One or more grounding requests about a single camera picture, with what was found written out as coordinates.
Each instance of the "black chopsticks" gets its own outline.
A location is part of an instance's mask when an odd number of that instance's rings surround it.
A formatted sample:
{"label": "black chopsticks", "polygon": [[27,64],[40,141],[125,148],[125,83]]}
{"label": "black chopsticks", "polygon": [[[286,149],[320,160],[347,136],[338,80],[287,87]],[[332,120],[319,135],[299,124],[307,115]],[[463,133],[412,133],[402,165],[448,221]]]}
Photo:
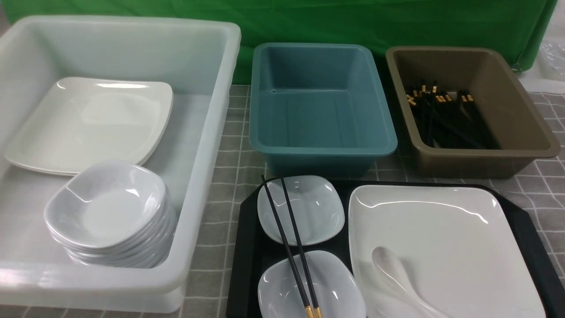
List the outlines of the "black chopsticks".
{"label": "black chopsticks", "polygon": [[283,225],[279,219],[279,214],[277,213],[275,203],[271,196],[271,192],[269,191],[269,187],[267,186],[267,181],[265,180],[265,176],[261,175],[261,179],[263,180],[263,186],[265,186],[265,191],[267,193],[267,197],[269,198],[269,203],[271,205],[271,209],[273,211],[273,215],[275,216],[275,221],[277,223],[277,227],[279,228],[279,233],[281,234],[282,243],[286,250],[286,256],[288,257],[288,261],[290,263],[290,268],[292,269],[292,273],[294,274],[294,280],[296,281],[296,285],[298,287],[298,292],[300,293],[300,297],[302,298],[302,303],[304,304],[304,309],[306,310],[306,315],[308,318],[314,318],[314,312],[316,313],[316,318],[322,318],[320,306],[318,304],[318,299],[316,297],[316,292],[314,291],[314,285],[312,284],[312,277],[310,276],[310,270],[308,268],[308,263],[306,262],[306,257],[304,256],[304,249],[302,248],[302,242],[300,241],[300,235],[298,233],[298,228],[296,226],[296,220],[294,219],[294,213],[292,211],[292,206],[290,204],[290,199],[288,196],[288,191],[286,189],[286,184],[284,182],[284,178],[281,178],[282,190],[284,191],[284,196],[286,199],[286,204],[288,205],[288,212],[290,215],[290,221],[292,222],[292,228],[294,230],[294,236],[296,237],[296,244],[298,246],[298,252],[300,253],[300,258],[302,260],[302,267],[304,268],[304,274],[306,275],[306,283],[308,285],[308,289],[310,291],[310,297],[312,298],[312,304],[314,305],[314,311],[312,311],[312,307],[310,306],[310,301],[308,300],[308,296],[306,295],[306,291],[304,290],[304,285],[302,284],[302,279],[300,278],[300,273],[298,272],[298,268],[296,267],[296,263],[294,262],[294,257],[290,251],[290,246],[288,244],[288,240],[286,239],[286,235],[284,233]]}

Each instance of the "green backdrop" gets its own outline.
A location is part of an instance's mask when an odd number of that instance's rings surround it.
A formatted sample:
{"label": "green backdrop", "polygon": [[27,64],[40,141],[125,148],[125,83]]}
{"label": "green backdrop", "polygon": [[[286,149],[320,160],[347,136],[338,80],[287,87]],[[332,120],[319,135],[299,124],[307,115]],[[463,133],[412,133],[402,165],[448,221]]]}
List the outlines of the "green backdrop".
{"label": "green backdrop", "polygon": [[229,21],[242,32],[234,82],[249,84],[264,42],[480,46],[531,67],[557,0],[3,0],[10,21],[36,14]]}

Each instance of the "white bowl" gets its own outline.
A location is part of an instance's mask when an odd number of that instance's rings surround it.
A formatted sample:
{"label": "white bowl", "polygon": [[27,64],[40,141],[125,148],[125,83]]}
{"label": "white bowl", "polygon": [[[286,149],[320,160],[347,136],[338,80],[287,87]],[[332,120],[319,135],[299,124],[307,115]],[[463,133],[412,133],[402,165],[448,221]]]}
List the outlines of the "white bowl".
{"label": "white bowl", "polygon": [[89,254],[67,249],[67,253],[73,259],[79,259],[83,263],[124,267],[124,264],[141,263],[153,255],[161,255],[161,252],[170,249],[170,241],[175,232],[176,216],[170,215],[166,224],[149,239],[121,253]]}
{"label": "white bowl", "polygon": [[72,246],[117,246],[146,228],[166,197],[161,178],[119,160],[97,163],[72,178],[45,207],[49,230]]}
{"label": "white bowl", "polygon": [[51,233],[51,236],[55,241],[61,244],[66,249],[72,250],[77,253],[86,253],[99,256],[107,255],[117,255],[130,251],[137,247],[148,246],[152,244],[155,240],[155,234],[159,233],[165,229],[168,225],[168,219],[173,217],[175,221],[177,220],[176,212],[170,203],[168,196],[165,197],[165,202],[162,207],[155,213],[154,217],[151,219],[148,225],[146,225],[142,230],[135,233],[135,235],[129,237],[123,242],[106,248],[87,248],[82,246],[74,245],[64,238],[59,237],[57,233]]}
{"label": "white bowl", "polygon": [[[311,251],[305,255],[322,315],[325,318],[366,318],[361,292],[343,262],[326,251]],[[294,261],[310,298],[300,256],[296,255]],[[306,317],[288,260],[278,262],[263,273],[257,293],[263,318]]]}
{"label": "white bowl", "polygon": [[504,212],[487,191],[369,185],[351,194],[351,264],[369,317],[420,318],[383,292],[372,265],[377,246],[393,250],[418,295],[448,317],[545,317]]}
{"label": "white bowl", "polygon": [[[333,185],[322,177],[301,175],[285,178],[288,196],[302,245],[318,244],[333,238],[345,224],[344,207]],[[290,221],[288,206],[280,179],[267,183],[288,243],[296,246],[296,237]],[[272,240],[282,244],[279,228],[262,187],[257,197],[257,212],[263,230]]]}

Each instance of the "square white plate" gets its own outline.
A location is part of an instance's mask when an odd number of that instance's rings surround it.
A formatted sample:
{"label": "square white plate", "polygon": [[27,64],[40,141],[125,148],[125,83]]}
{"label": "square white plate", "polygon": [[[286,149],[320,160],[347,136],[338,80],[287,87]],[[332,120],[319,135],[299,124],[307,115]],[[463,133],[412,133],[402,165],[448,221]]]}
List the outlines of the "square white plate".
{"label": "square white plate", "polygon": [[6,159],[60,175],[106,159],[143,164],[163,135],[172,101],[167,83],[62,79],[12,139]]}
{"label": "square white plate", "polygon": [[361,186],[349,201],[349,246],[370,318],[421,317],[379,288],[377,246],[396,253],[418,295],[448,317],[545,317],[500,204],[484,190]]}

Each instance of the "white ceramic spoon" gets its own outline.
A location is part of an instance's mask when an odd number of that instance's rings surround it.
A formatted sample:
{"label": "white ceramic spoon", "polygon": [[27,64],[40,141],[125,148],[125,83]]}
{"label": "white ceramic spoon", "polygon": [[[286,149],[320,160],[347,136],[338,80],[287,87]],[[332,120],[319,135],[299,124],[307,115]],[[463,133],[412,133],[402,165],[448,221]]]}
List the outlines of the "white ceramic spoon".
{"label": "white ceramic spoon", "polygon": [[386,286],[394,292],[394,296],[412,305],[418,311],[425,313],[428,317],[448,318],[418,296],[410,283],[404,266],[402,266],[400,259],[393,251],[382,246],[375,247],[372,252],[372,258],[373,266],[383,278]]}

